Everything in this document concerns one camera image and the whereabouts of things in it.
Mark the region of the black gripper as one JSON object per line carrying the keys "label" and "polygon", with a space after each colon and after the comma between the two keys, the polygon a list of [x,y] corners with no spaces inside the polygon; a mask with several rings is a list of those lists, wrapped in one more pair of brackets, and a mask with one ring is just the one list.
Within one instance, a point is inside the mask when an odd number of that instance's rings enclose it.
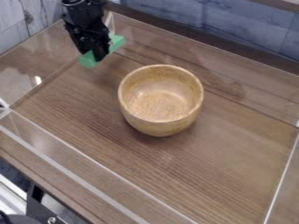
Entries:
{"label": "black gripper", "polygon": [[73,42],[82,54],[90,50],[95,61],[110,54],[109,28],[103,22],[107,1],[62,1],[63,21]]}

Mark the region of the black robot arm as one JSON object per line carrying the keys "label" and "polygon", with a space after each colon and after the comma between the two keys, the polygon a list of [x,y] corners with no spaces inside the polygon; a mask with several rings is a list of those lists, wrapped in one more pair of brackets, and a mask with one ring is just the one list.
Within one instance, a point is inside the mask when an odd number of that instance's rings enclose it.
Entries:
{"label": "black robot arm", "polygon": [[61,0],[65,28],[82,54],[101,62],[110,53],[110,30],[103,22],[107,0]]}

